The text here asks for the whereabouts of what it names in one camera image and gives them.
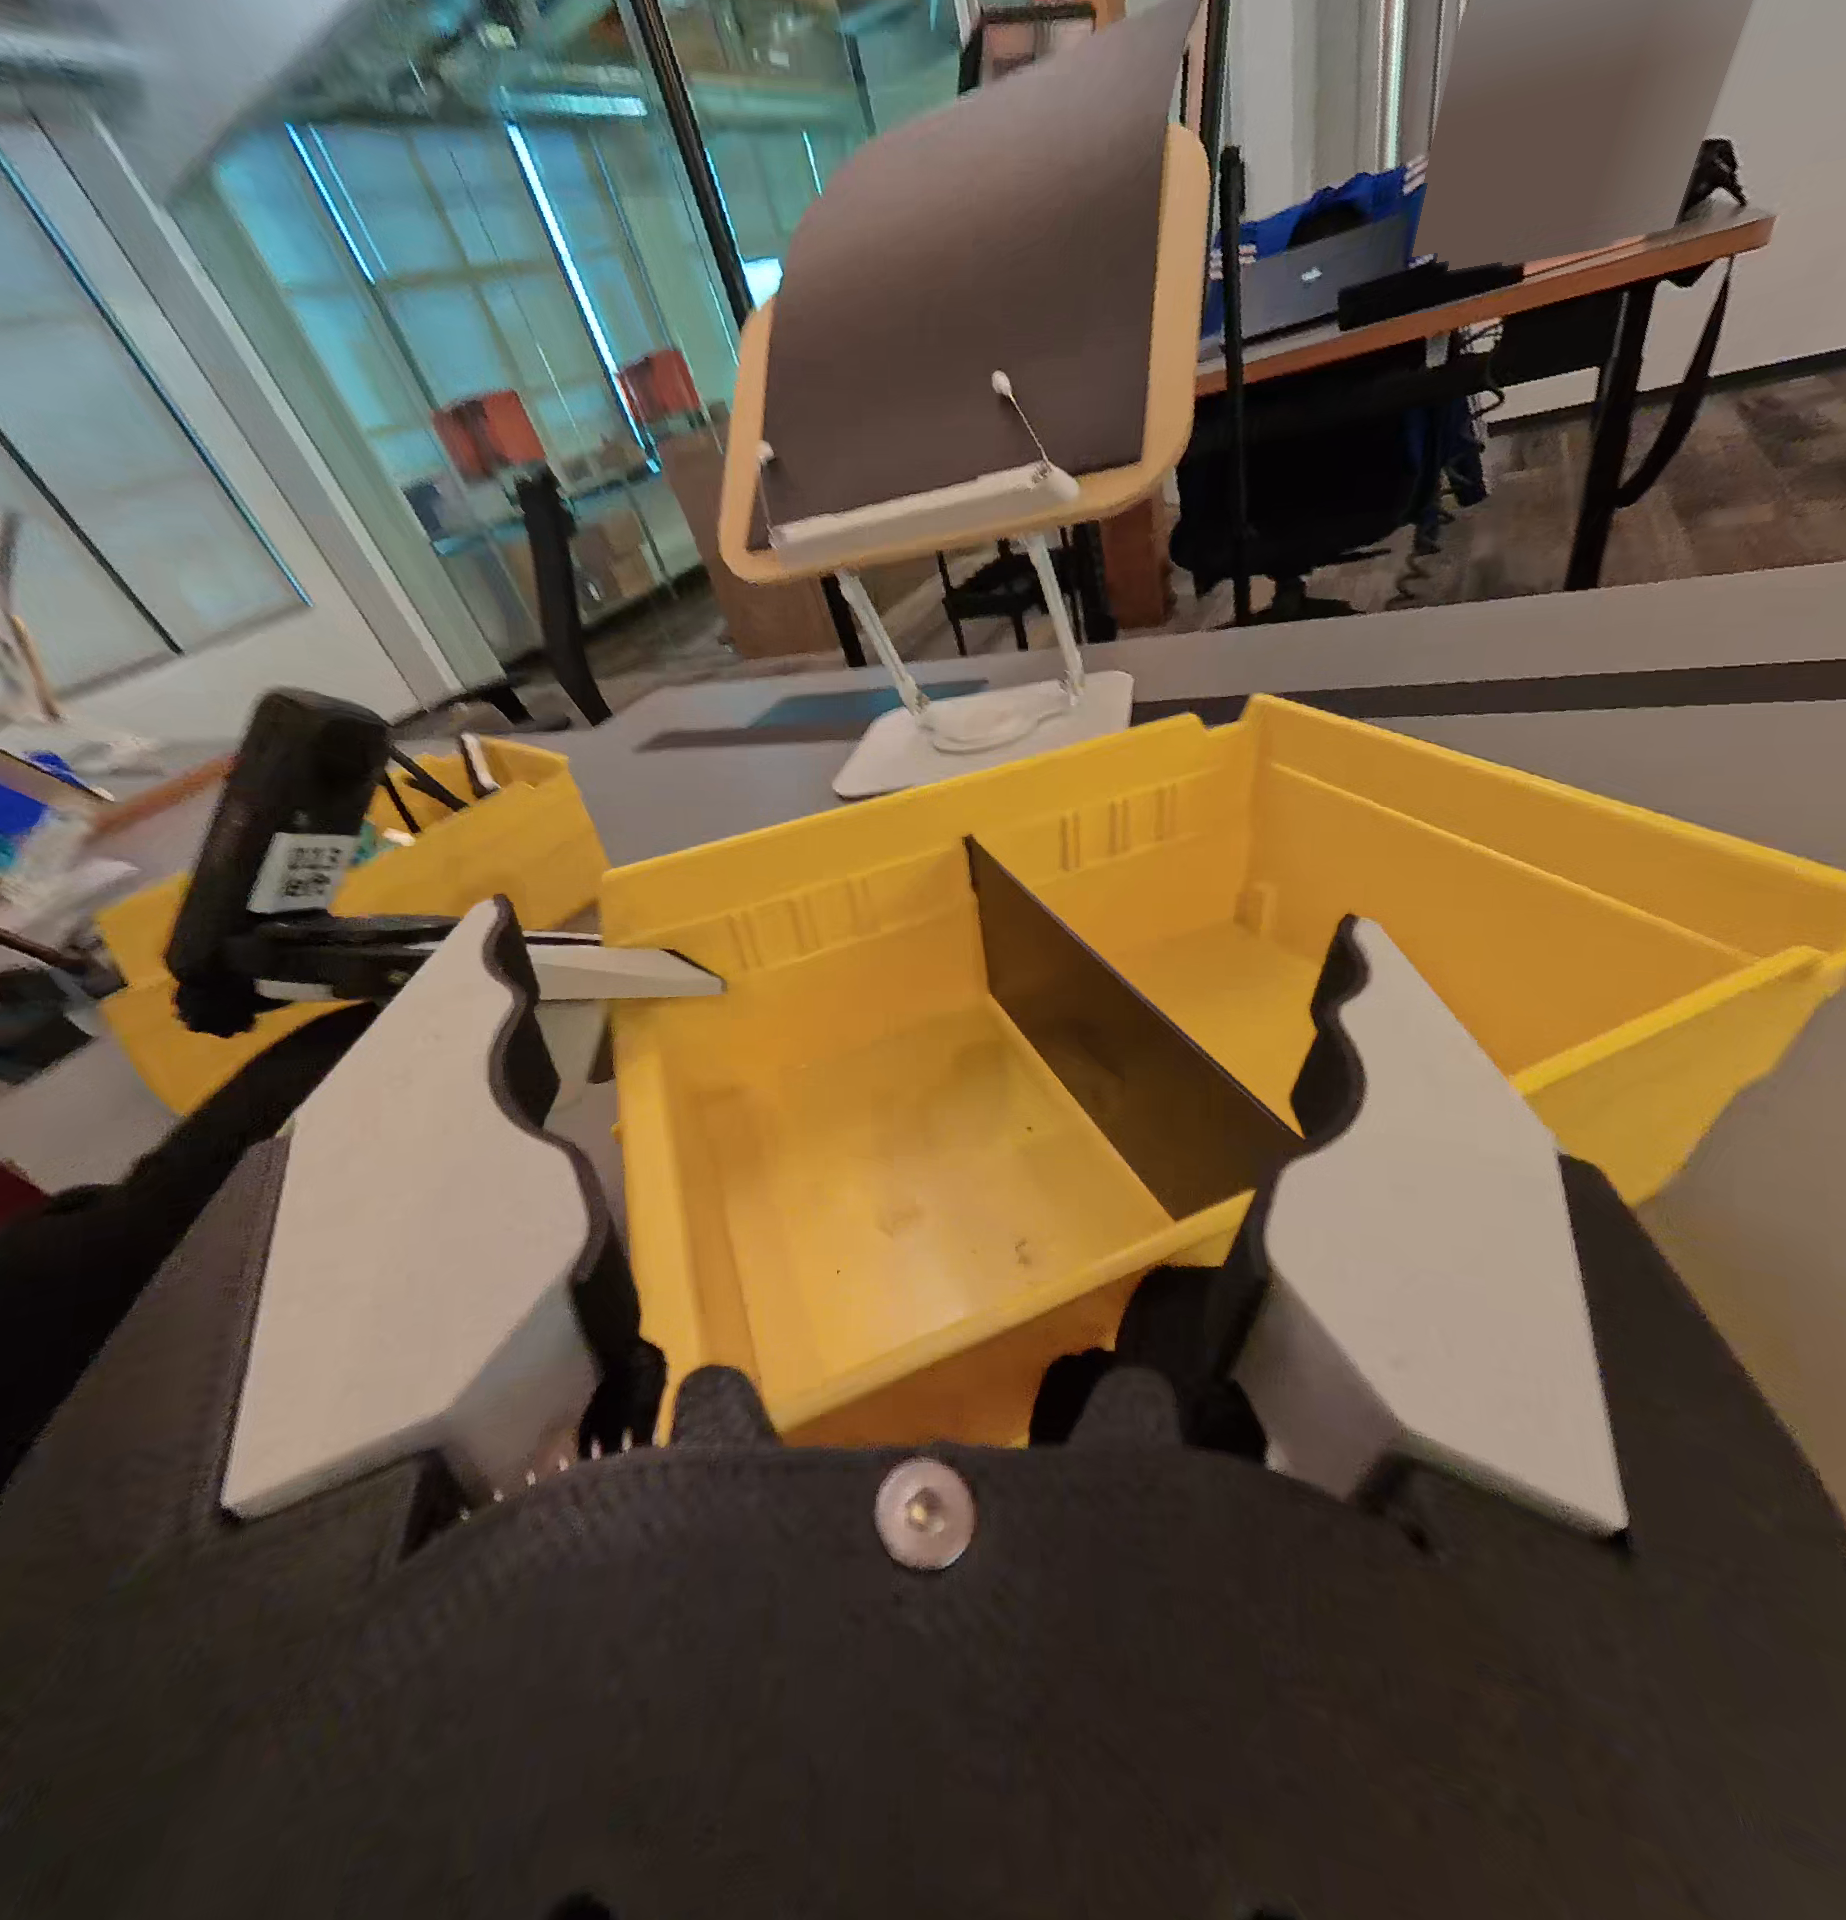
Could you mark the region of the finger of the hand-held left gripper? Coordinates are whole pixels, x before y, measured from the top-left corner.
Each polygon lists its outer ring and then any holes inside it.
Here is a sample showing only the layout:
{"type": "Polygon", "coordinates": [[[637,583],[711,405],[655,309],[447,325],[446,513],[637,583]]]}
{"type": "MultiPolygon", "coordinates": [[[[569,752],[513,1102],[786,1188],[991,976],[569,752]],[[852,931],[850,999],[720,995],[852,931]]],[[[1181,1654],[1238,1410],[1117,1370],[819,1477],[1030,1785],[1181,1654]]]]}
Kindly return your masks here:
{"type": "MultiPolygon", "coordinates": [[[[255,921],[255,992],[267,1004],[382,1004],[454,934],[454,916],[272,916],[255,921]]],[[[528,931],[534,1004],[670,1001],[723,992],[718,974],[663,948],[610,948],[586,933],[528,931]]]]}

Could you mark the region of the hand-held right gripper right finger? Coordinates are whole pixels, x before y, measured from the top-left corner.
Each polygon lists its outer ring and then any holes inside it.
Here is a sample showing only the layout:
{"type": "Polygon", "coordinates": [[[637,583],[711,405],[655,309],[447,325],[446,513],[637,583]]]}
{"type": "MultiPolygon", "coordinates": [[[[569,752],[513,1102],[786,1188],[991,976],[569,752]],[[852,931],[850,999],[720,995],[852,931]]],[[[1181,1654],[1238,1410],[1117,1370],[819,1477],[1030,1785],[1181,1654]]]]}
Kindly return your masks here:
{"type": "Polygon", "coordinates": [[[1184,1391],[1187,1439],[1341,1503],[1437,1470],[1616,1538],[1553,1136],[1372,917],[1339,921],[1309,1019],[1302,1149],[1234,1236],[1241,1293],[1184,1391]]]}

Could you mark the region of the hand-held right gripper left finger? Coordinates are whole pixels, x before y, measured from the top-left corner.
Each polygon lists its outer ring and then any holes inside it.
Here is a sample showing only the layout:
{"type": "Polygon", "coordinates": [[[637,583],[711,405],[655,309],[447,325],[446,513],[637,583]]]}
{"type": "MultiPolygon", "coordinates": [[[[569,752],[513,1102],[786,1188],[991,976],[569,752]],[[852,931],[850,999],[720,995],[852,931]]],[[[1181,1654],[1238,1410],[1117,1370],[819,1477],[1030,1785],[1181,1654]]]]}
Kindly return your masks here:
{"type": "Polygon", "coordinates": [[[472,1498],[551,1440],[652,1440],[666,1358],[594,1166],[546,1130],[561,1076],[506,900],[467,911],[297,1109],[222,1460],[241,1521],[420,1454],[472,1498]]]}

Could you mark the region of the yellow plastic bin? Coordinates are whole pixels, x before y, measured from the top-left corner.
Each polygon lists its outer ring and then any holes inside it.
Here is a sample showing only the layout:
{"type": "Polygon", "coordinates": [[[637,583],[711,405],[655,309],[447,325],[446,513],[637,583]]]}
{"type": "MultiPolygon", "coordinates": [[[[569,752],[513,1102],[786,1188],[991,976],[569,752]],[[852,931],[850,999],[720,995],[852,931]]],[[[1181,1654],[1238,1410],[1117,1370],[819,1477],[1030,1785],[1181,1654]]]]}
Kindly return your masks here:
{"type": "MultiPolygon", "coordinates": [[[[528,931],[560,931],[595,906],[606,856],[563,755],[518,738],[494,738],[481,757],[498,784],[469,798],[459,751],[420,755],[420,768],[467,805],[447,812],[420,798],[404,773],[399,795],[420,831],[389,843],[344,877],[337,916],[454,916],[503,895],[528,931]]],[[[318,1021],[333,1005],[282,1005],[252,1028],[217,1039],[189,1030],[173,1007],[164,948],[189,875],[178,873],[118,900],[97,929],[121,985],[100,1004],[109,1036],[143,1086],[178,1117],[190,1114],[265,1046],[318,1021]]]]}
{"type": "Polygon", "coordinates": [[[1169,1210],[1034,1056],[966,839],[1282,1123],[1374,920],[1626,1202],[1846,984],[1844,873],[1267,695],[615,869],[604,938],[725,985],[610,1021],[648,1338],[803,1443],[1019,1443],[1047,1358],[1247,1200],[1169,1210]]]}

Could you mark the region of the person's left forearm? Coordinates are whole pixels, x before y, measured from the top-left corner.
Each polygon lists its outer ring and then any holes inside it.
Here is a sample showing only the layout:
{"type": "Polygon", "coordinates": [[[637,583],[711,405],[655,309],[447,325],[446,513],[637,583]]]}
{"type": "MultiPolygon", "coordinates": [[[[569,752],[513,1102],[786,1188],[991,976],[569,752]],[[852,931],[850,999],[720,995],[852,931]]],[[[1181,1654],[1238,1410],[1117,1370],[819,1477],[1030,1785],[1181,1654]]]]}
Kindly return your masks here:
{"type": "Polygon", "coordinates": [[[241,1076],[120,1180],[0,1225],[0,1495],[205,1202],[294,1105],[241,1076]]]}

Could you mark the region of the person's left hand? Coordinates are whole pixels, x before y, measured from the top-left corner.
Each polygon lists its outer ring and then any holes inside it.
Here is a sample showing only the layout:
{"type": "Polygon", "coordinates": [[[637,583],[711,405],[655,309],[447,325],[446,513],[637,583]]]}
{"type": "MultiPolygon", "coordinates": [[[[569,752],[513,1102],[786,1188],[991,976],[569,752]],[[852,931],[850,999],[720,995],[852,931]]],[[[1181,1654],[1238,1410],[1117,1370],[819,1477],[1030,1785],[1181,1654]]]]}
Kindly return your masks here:
{"type": "Polygon", "coordinates": [[[234,1163],[296,1114],[372,1027],[380,1010],[372,1004],[340,1005],[265,1046],[180,1121],[164,1145],[234,1163]]]}

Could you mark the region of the wooden work table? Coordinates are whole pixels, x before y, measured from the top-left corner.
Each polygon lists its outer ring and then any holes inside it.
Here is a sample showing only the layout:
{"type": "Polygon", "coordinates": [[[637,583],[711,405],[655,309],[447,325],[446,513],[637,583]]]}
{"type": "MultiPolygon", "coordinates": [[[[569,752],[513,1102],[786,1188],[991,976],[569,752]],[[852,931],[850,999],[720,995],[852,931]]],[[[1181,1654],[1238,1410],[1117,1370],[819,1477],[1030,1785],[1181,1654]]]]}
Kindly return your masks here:
{"type": "Polygon", "coordinates": [[[153,751],[147,765],[78,772],[0,745],[0,945],[60,948],[131,894],[141,875],[120,836],[212,788],[225,763],[218,751],[153,751]]]}

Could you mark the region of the black stand pole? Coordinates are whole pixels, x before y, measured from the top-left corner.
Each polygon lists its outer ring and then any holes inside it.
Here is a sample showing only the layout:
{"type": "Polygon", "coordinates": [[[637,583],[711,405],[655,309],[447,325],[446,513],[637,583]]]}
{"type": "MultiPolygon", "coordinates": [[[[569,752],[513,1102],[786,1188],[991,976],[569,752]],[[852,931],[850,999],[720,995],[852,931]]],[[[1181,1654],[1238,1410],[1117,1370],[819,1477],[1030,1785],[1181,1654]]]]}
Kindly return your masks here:
{"type": "Polygon", "coordinates": [[[648,64],[658,104],[669,125],[684,181],[696,210],[705,247],[711,256],[723,301],[738,328],[749,319],[753,293],[744,274],[744,256],[731,223],[714,161],[709,156],[679,51],[658,2],[623,2],[641,58],[648,64]]]}

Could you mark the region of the wood-edged table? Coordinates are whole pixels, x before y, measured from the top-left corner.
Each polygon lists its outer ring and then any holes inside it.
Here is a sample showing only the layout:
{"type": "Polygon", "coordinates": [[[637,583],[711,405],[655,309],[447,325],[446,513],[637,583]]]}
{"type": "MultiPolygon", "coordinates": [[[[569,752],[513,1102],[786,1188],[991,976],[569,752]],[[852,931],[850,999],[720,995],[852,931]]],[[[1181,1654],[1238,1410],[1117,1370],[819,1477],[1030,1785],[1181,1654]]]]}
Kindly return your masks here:
{"type": "Polygon", "coordinates": [[[744,324],[718,499],[749,586],[1112,516],[1184,455],[1209,166],[1198,5],[1157,5],[859,149],[744,324]]]}

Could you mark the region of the open laptop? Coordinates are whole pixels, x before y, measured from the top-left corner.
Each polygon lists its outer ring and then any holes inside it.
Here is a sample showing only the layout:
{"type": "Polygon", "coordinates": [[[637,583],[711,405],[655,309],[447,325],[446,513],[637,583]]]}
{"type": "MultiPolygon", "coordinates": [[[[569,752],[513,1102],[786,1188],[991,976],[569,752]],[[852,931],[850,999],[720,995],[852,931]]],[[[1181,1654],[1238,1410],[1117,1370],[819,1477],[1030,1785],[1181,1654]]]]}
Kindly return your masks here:
{"type": "Polygon", "coordinates": [[[1406,271],[1411,214],[1311,239],[1238,264],[1238,334],[1245,345],[1332,324],[1345,292],[1406,271]]]}

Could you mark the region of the wood-edged work desk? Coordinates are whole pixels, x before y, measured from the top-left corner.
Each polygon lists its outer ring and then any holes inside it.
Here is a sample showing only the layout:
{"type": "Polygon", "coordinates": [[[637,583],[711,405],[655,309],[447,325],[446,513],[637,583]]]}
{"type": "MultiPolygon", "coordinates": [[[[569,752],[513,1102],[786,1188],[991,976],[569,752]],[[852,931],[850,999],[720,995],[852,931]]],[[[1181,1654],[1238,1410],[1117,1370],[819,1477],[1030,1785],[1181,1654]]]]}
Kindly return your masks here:
{"type": "Polygon", "coordinates": [[[1458,348],[1486,351],[1487,383],[1493,395],[1507,395],[1511,385],[1538,377],[1579,373],[1592,364],[1590,351],[1602,349],[1579,509],[1563,571],[1565,591],[1592,589],[1603,580],[1616,516],[1655,488],[1698,421],[1722,340],[1729,279],[1724,277],[1716,287],[1655,442],[1638,464],[1628,464],[1655,295],[1667,283],[1694,283],[1708,268],[1732,272],[1732,264],[1766,247],[1770,234],[1773,218],[1758,210],[1705,212],[1651,239],[1529,271],[1517,280],[1509,280],[1504,271],[1486,271],[1487,285],[1478,292],[1334,330],[1321,345],[1284,345],[1252,363],[1241,351],[1229,351],[1224,364],[1198,376],[1198,400],[1244,396],[1245,388],[1263,381],[1406,345],[1426,345],[1431,364],[1458,348]]]}

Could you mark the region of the grey partition panel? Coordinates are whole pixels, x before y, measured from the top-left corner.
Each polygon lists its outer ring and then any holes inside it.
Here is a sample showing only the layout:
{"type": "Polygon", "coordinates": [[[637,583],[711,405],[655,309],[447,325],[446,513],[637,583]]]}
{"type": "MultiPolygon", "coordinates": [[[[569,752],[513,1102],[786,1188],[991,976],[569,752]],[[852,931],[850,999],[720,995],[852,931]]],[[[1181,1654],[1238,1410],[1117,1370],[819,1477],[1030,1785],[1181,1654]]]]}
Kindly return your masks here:
{"type": "Polygon", "coordinates": [[[1750,2],[1475,2],[1426,156],[1414,256],[1600,254],[1679,223],[1750,2]]]}

